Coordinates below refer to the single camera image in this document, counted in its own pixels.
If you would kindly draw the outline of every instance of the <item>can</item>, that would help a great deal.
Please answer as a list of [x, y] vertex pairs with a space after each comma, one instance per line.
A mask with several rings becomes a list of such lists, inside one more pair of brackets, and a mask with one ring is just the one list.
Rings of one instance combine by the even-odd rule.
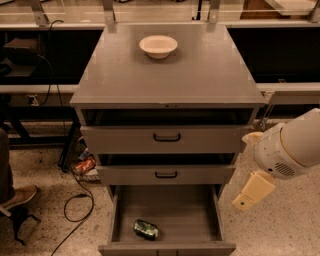
[[146, 239], [156, 240], [159, 236], [159, 229], [156, 225], [151, 224], [147, 221], [137, 219], [133, 225], [133, 231]]

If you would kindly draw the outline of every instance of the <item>person's leg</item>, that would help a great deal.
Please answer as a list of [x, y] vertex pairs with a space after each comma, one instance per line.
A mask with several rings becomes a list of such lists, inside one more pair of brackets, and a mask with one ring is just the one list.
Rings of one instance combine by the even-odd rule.
[[13, 198], [12, 172], [9, 165], [9, 139], [4, 130], [0, 129], [0, 204]]
[[0, 129], [0, 205], [7, 210], [29, 202], [37, 193], [37, 186], [28, 185], [13, 188], [13, 178], [9, 164], [9, 138]]

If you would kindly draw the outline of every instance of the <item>bowl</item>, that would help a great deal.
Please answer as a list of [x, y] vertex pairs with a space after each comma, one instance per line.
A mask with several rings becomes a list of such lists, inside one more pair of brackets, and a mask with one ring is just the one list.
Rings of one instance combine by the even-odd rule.
[[172, 37], [155, 35], [143, 38], [139, 46], [151, 58], [164, 59], [178, 47], [178, 43]]

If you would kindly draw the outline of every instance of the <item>drawer handle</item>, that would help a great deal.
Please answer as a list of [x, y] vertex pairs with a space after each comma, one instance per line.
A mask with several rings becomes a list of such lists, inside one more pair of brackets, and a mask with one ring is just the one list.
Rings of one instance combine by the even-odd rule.
[[177, 178], [178, 172], [177, 171], [175, 171], [174, 173], [158, 173], [158, 172], [155, 172], [154, 175], [158, 179], [174, 179], [174, 178]]
[[178, 133], [174, 136], [159, 136], [157, 134], [153, 134], [153, 139], [157, 142], [177, 142], [181, 139], [181, 134]]

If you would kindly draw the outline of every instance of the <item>black office chair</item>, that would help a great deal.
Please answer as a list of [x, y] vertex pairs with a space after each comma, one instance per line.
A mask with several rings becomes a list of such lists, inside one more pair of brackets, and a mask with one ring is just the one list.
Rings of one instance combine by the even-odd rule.
[[6, 210], [4, 207], [0, 205], [0, 212], [12, 221], [14, 239], [25, 246], [26, 243], [18, 237], [18, 233], [22, 223], [30, 217], [37, 222], [40, 222], [41, 220], [35, 217], [33, 214], [29, 214], [28, 209], [22, 206], [17, 206], [10, 210]]

